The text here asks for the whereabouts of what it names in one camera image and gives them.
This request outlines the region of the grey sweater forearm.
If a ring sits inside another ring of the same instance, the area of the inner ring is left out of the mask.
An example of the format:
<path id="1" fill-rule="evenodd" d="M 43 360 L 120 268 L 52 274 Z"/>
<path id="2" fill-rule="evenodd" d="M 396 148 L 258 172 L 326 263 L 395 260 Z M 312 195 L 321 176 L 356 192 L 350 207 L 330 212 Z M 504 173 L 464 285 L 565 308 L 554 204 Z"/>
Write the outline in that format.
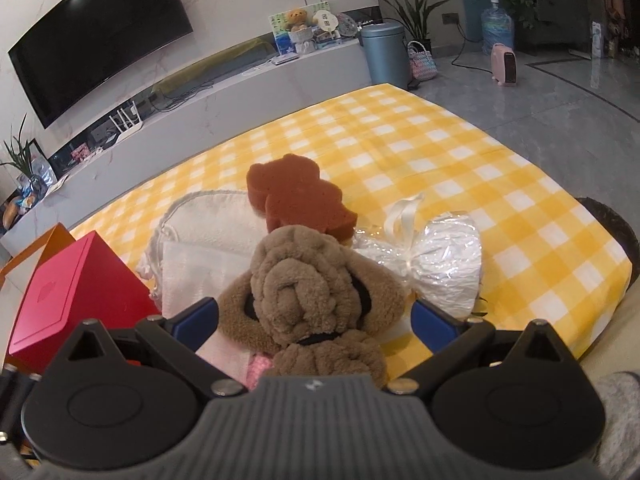
<path id="1" fill-rule="evenodd" d="M 638 372 L 618 372 L 596 381 L 605 428 L 594 462 L 608 479 L 639 478 L 640 389 Z"/>

